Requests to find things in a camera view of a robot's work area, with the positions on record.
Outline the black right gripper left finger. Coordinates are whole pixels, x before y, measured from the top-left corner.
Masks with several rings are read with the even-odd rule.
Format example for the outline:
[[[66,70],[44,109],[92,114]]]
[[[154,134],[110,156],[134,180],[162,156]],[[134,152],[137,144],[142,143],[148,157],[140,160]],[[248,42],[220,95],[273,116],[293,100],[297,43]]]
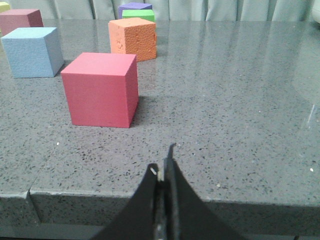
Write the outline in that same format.
[[[158,165],[149,164],[136,192],[122,211],[94,240],[152,240]]]

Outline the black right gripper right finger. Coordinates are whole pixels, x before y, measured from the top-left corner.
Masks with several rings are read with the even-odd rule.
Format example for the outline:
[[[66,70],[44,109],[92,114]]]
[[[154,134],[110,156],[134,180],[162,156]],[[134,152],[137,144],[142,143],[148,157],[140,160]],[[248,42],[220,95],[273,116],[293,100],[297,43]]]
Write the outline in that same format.
[[[169,146],[164,160],[166,235],[168,240],[244,240],[198,197],[185,179]]]

